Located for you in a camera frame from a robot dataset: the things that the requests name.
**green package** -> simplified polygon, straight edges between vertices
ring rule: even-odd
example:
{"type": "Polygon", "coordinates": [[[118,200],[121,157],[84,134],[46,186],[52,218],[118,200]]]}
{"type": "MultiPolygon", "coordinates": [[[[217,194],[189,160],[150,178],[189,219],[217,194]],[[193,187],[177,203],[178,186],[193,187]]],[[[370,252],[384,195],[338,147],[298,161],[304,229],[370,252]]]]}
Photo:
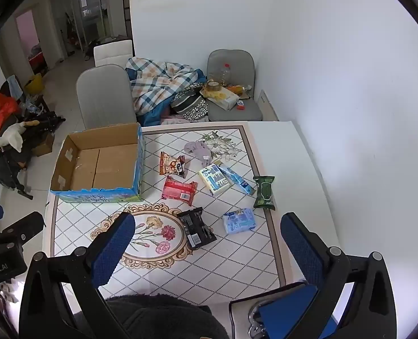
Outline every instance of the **green package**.
{"type": "Polygon", "coordinates": [[[258,185],[258,194],[256,196],[255,208],[272,209],[275,210],[275,205],[272,201],[272,182],[275,179],[273,176],[255,176],[253,179],[258,185]]]}

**plaid blanket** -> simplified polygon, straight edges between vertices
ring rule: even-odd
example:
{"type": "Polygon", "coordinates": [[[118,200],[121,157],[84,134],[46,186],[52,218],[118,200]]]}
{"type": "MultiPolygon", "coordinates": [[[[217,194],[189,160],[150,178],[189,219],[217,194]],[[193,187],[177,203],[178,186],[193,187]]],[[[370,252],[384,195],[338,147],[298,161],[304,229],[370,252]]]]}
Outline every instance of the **plaid blanket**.
{"type": "Polygon", "coordinates": [[[198,79],[198,73],[190,66],[137,57],[129,59],[126,71],[135,112],[140,116],[198,79]]]}

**stuffed goose toy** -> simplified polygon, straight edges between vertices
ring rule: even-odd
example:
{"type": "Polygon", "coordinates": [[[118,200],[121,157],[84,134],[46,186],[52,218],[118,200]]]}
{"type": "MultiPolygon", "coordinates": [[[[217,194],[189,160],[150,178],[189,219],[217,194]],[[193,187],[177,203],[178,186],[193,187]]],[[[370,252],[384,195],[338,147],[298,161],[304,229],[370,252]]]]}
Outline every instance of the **stuffed goose toy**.
{"type": "Polygon", "coordinates": [[[8,127],[0,137],[0,148],[2,146],[11,145],[19,153],[22,150],[22,134],[25,132],[27,127],[39,125],[39,121],[21,122],[8,127]]]}

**purple cloth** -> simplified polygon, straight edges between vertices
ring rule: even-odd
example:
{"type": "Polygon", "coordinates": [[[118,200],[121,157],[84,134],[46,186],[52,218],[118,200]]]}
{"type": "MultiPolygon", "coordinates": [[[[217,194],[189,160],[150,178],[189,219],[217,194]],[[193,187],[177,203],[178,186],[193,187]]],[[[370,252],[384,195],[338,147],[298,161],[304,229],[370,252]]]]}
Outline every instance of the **purple cloth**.
{"type": "Polygon", "coordinates": [[[195,156],[203,164],[203,168],[212,164],[212,153],[203,141],[190,141],[184,147],[188,153],[195,153],[195,156]]]}

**yellow bucket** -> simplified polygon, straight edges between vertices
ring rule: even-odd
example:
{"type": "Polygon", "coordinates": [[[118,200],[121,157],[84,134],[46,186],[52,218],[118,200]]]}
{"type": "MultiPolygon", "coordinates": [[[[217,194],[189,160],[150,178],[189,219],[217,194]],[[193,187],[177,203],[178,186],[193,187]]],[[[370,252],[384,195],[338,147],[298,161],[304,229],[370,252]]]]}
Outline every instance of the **yellow bucket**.
{"type": "Polygon", "coordinates": [[[42,83],[42,76],[40,73],[37,73],[35,76],[32,76],[29,79],[29,82],[25,85],[25,90],[30,95],[37,95],[42,92],[44,89],[44,84],[42,83]]]}

